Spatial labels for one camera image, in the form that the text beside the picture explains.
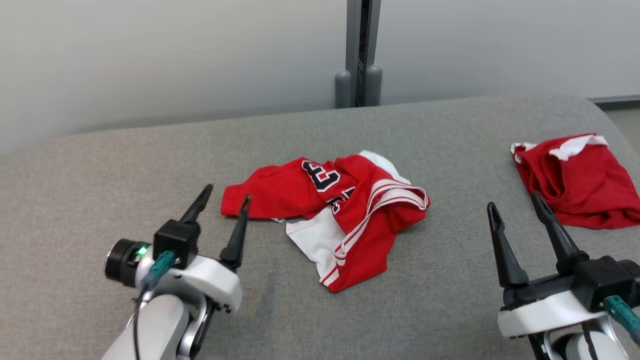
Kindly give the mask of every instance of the red fabric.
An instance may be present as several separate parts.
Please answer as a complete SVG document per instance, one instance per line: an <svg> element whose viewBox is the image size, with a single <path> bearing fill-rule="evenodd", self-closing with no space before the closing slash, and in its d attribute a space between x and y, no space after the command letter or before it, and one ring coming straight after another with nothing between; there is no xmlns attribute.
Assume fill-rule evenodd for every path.
<svg viewBox="0 0 640 360"><path fill-rule="evenodd" d="M587 145L562 161L550 155L565 141L515 148L516 167L529 192L539 191L564 225L619 229L640 224L640 198L629 174L606 145Z"/></svg>
<svg viewBox="0 0 640 360"><path fill-rule="evenodd" d="M336 176L334 174L339 178L323 188L323 181L331 182L331 176ZM415 193L421 199L427 199L428 206L424 190L397 182L387 171L367 158L351 155L323 164L299 158L282 166L260 168L243 184L225 189L221 213L236 215L246 194L252 196L250 218L300 215L312 218L329 204L333 218L344 234L349 234L356 227L363 229L349 239L350 249L340 258L341 265L336 265L324 279L320 279L330 291L338 292L384 272L387 269L387 254L398 231L426 217L424 208L419 209L406 201L398 202L401 200L399 197L395 198L397 202L391 203L387 195L384 198L387 201L383 202L385 205L371 213L367 224L361 224L371 209L382 204L379 201L387 188L376 187L376 182L385 179L395 183L388 185L389 188L411 188L396 190L396 193ZM372 199L372 192L377 188L381 188L381 191ZM333 261L333 254L327 256ZM332 282L325 281L335 271L339 272L338 278Z"/></svg>

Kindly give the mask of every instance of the floor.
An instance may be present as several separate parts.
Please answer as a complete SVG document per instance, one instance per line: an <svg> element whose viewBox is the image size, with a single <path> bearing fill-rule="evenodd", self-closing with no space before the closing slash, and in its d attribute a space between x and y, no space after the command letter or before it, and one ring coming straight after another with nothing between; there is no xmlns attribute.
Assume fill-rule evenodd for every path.
<svg viewBox="0 0 640 360"><path fill-rule="evenodd" d="M605 111L640 156L640 108Z"/></svg>

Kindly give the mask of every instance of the teal cable connector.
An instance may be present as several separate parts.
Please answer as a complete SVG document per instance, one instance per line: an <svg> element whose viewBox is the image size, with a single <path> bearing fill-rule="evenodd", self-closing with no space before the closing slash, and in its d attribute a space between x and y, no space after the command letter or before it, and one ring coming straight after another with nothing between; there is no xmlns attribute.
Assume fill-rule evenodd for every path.
<svg viewBox="0 0 640 360"><path fill-rule="evenodd" d="M169 269L173 266L175 262L175 254L171 251L165 251L156 260L156 262L151 266L149 272L142 278L141 286L147 286L148 290L153 290L160 278L164 276Z"/></svg>
<svg viewBox="0 0 640 360"><path fill-rule="evenodd" d="M613 295L604 299L604 308L631 335L640 347L640 318L619 296Z"/></svg>

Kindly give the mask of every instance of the gray fabric surface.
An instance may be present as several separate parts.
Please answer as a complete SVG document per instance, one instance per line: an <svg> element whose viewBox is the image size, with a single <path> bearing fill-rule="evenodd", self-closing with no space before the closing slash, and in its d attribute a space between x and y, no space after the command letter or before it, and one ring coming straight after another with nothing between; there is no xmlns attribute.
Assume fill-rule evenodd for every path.
<svg viewBox="0 0 640 360"><path fill-rule="evenodd" d="M388 270L342 293L318 282L284 224L251 222L238 314L214 316L199 359L533 359L500 336L502 305L486 204L494 201L531 278L554 272L546 232L511 161L512 142L604 135L640 181L613 123L574 97L486 97L125 129L73 136L2 158L2 323L7 359L99 359L136 296L104 277L120 238L152 241L206 183L200 252L217 256L235 221L225 186L300 156L371 150L424 187L425 221L401 233ZM570 234L593 257L640 260L640 229ZM630 358L640 358L619 334Z"/></svg>

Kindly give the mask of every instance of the black cable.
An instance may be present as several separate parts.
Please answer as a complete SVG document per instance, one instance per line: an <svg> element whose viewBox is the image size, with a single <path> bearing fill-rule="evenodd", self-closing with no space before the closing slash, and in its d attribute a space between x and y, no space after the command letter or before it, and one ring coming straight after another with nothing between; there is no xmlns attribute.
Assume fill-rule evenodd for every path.
<svg viewBox="0 0 640 360"><path fill-rule="evenodd" d="M143 285L138 296L138 302L136 303L136 310L133 313L133 349L136 353L136 360L140 360L140 348L138 345L138 317L140 315L140 306L142 305L142 298L145 296L149 285Z"/></svg>
<svg viewBox="0 0 640 360"><path fill-rule="evenodd" d="M587 342L587 346L589 347L589 355L592 360L598 360L598 354L596 353L596 348L593 346L593 340L591 339L591 332L587 328L586 323L582 323L582 332L584 333L584 341Z"/></svg>

